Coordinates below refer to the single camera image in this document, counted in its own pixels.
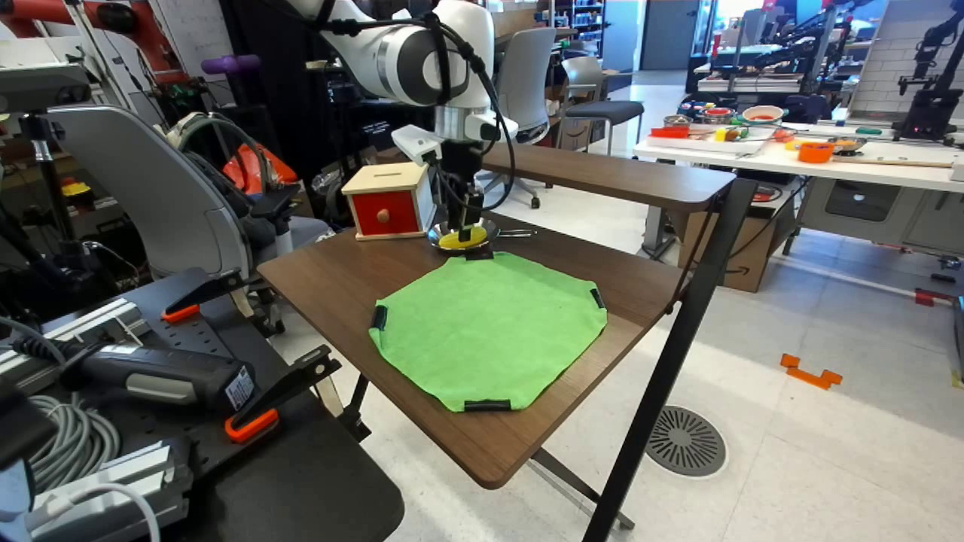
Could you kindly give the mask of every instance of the workbench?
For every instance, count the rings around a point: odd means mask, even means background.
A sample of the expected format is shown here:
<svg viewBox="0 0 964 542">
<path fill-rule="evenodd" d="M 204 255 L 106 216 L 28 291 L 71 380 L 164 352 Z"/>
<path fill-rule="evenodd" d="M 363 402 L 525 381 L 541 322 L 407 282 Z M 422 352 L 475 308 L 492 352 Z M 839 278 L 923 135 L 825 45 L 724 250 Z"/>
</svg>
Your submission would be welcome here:
<svg viewBox="0 0 964 542">
<path fill-rule="evenodd" d="M 645 159 L 808 176 L 799 210 L 799 225 L 808 229 L 946 255 L 964 252 L 964 182 L 951 180 L 950 168 L 960 151 L 930 140 L 868 140 L 863 151 L 865 161 L 814 165 L 799 161 L 796 151 L 777 140 L 749 157 L 650 140 L 636 146 Z"/>
<path fill-rule="evenodd" d="M 486 168 L 507 170 L 507 146 L 486 154 Z M 580 237 L 493 216 L 499 225 L 531 229 L 525 241 L 493 241 L 493 250 L 517 252 L 554 270 L 595 279 L 607 298 L 608 325 L 600 340 L 554 380 L 533 405 L 517 413 L 450 413 L 439 400 L 385 363 L 369 338 L 378 298 L 425 278 L 447 259 L 413 241 L 355 241 L 354 231 L 264 260 L 258 273 L 359 367 L 363 380 L 348 413 L 363 405 L 364 386 L 374 381 L 402 413 L 407 413 L 469 477 L 482 486 L 507 485 L 525 460 L 538 460 L 580 492 L 596 501 L 585 538 L 607 538 L 613 522 L 631 526 L 622 515 L 636 477 L 645 442 L 666 405 L 688 350 L 695 340 L 715 287 L 724 279 L 728 247 L 749 207 L 753 182 L 731 182 L 731 174 L 650 165 L 636 159 L 592 157 L 558 146 L 516 146 L 517 174 L 572 189 L 647 200 L 679 210 L 717 210 L 702 263 L 679 270 L 631 252 L 607 250 Z M 607 373 L 679 305 L 679 318 L 666 350 L 645 386 L 643 402 L 614 457 L 607 486 L 596 492 L 541 442 L 567 414 L 607 380 Z"/>
</svg>

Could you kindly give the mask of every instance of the floor drain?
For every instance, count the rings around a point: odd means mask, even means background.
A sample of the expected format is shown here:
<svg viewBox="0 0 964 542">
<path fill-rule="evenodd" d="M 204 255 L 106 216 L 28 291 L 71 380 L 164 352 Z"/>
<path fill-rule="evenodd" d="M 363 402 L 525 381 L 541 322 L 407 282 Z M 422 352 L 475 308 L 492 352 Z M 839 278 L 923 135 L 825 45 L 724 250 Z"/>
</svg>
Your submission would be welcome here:
<svg viewBox="0 0 964 542">
<path fill-rule="evenodd" d="M 666 405 L 645 449 L 663 470 L 681 474 L 712 474 L 726 460 L 726 442 L 702 414 Z"/>
</svg>

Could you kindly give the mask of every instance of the black pole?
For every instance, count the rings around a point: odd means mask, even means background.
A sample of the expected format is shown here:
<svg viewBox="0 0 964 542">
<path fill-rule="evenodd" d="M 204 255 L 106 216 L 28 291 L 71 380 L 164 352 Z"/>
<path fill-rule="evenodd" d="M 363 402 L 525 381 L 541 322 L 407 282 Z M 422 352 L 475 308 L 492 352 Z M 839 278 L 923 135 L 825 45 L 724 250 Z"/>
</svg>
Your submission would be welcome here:
<svg viewBox="0 0 964 542">
<path fill-rule="evenodd" d="M 726 259 L 728 259 L 731 244 L 745 225 L 753 191 L 755 191 L 753 180 L 734 180 L 726 189 L 717 229 L 706 247 L 706 259 L 695 268 L 695 273 L 681 298 L 681 314 L 666 338 L 656 370 L 639 400 L 639 408 L 634 414 L 634 424 L 626 429 L 622 453 L 614 457 L 614 467 L 607 477 L 604 500 L 592 516 L 592 526 L 585 528 L 585 542 L 604 542 L 608 537 L 614 516 L 625 509 L 625 500 L 631 492 L 631 485 L 636 477 L 636 470 L 643 464 L 643 453 L 645 453 L 645 444 L 654 432 L 654 424 L 669 400 L 676 375 L 681 373 L 681 367 L 688 362 L 688 352 L 695 340 L 698 322 L 715 298 L 715 290 L 726 273 Z"/>
</svg>

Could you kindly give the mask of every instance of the brown table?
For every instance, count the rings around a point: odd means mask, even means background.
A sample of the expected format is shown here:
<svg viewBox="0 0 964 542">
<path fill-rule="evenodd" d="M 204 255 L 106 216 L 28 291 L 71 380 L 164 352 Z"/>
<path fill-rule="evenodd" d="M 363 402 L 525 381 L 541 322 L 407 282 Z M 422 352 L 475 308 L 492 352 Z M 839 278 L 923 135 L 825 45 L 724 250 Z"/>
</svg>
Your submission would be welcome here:
<svg viewBox="0 0 964 542">
<path fill-rule="evenodd" d="M 369 338 L 381 298 L 442 263 L 442 255 L 432 250 L 425 237 L 355 241 L 355 233 L 348 231 L 262 263 L 262 278 L 482 486 L 499 486 L 516 474 L 583 398 L 596 389 L 666 314 L 681 278 L 679 268 L 544 229 L 537 229 L 528 241 L 497 241 L 493 247 L 572 278 L 596 279 L 608 309 L 604 338 L 521 413 L 450 413 L 385 363 Z"/>
<path fill-rule="evenodd" d="M 508 170 L 507 145 L 493 145 L 482 157 L 482 168 Z M 516 174 L 676 210 L 702 210 L 731 182 L 731 174 L 726 170 L 669 168 L 663 161 L 595 157 L 538 145 L 516 145 Z"/>
<path fill-rule="evenodd" d="M 499 168 L 502 151 L 486 157 L 489 168 Z M 374 302 L 407 287 L 442 260 L 425 241 L 355 241 L 351 231 L 315 244 L 293 255 L 264 260 L 262 278 L 308 318 L 334 350 L 354 362 L 364 380 L 402 405 L 455 464 L 460 464 L 482 486 L 499 486 L 512 473 L 537 457 L 565 481 L 596 500 L 589 538 L 607 538 L 645 453 L 650 427 L 673 392 L 688 358 L 715 287 L 724 278 L 728 247 L 749 207 L 753 185 L 731 182 L 728 174 L 647 165 L 613 157 L 589 157 L 554 146 L 517 146 L 517 174 L 607 191 L 634 200 L 654 200 L 688 210 L 721 210 L 702 263 L 681 290 L 681 314 L 669 332 L 666 350 L 634 414 L 625 449 L 613 467 L 607 490 L 596 492 L 562 460 L 541 452 L 551 429 L 596 389 L 596 381 L 639 343 L 639 338 L 673 308 L 681 270 L 607 250 L 580 237 L 544 231 L 528 241 L 493 241 L 537 259 L 548 268 L 596 279 L 608 308 L 604 338 L 521 413 L 450 413 L 405 373 L 385 363 L 369 338 Z"/>
</svg>

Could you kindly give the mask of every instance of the cardboard box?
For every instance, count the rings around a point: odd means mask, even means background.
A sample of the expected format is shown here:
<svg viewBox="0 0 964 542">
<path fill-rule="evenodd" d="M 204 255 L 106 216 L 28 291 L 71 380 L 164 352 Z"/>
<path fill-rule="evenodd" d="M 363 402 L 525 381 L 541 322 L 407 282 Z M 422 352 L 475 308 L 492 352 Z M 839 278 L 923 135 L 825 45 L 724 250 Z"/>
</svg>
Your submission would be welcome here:
<svg viewBox="0 0 964 542">
<path fill-rule="evenodd" d="M 679 268 L 688 263 L 706 216 L 707 216 L 707 210 L 698 210 L 698 214 L 688 216 Z M 702 244 L 698 244 L 698 252 L 695 252 L 698 259 L 702 259 L 702 250 L 706 250 L 706 244 L 707 244 L 707 237 L 712 237 L 712 231 L 717 225 L 717 214 L 712 214 L 707 220 L 712 221 L 706 225 L 706 233 L 702 233 Z M 758 291 L 764 268 L 769 268 L 769 259 L 787 241 L 792 225 L 796 225 L 792 200 L 782 200 L 780 207 L 774 207 L 764 216 L 758 216 L 758 214 L 745 216 L 741 233 L 734 237 L 731 255 L 726 260 L 724 287 L 745 290 L 745 291 Z"/>
</svg>

